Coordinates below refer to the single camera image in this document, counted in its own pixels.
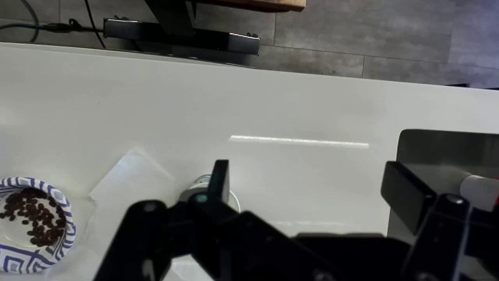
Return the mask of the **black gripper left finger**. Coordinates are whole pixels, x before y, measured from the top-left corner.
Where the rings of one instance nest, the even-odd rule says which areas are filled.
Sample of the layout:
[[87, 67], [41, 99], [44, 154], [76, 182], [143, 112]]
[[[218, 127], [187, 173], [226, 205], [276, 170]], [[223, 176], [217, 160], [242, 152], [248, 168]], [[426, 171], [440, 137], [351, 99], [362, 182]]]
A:
[[262, 218], [228, 204], [229, 162], [178, 202], [131, 204], [94, 281], [161, 281], [190, 255], [214, 281], [334, 281], [334, 268]]

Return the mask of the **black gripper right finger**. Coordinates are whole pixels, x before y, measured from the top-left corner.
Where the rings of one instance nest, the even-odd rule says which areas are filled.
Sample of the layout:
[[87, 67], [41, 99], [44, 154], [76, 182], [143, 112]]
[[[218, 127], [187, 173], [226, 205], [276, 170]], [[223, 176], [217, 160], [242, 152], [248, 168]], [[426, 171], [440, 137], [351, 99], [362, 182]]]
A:
[[462, 259], [499, 276], [499, 210], [494, 184], [454, 166], [412, 170], [390, 160], [381, 193], [413, 235], [404, 257], [405, 281], [473, 281]]

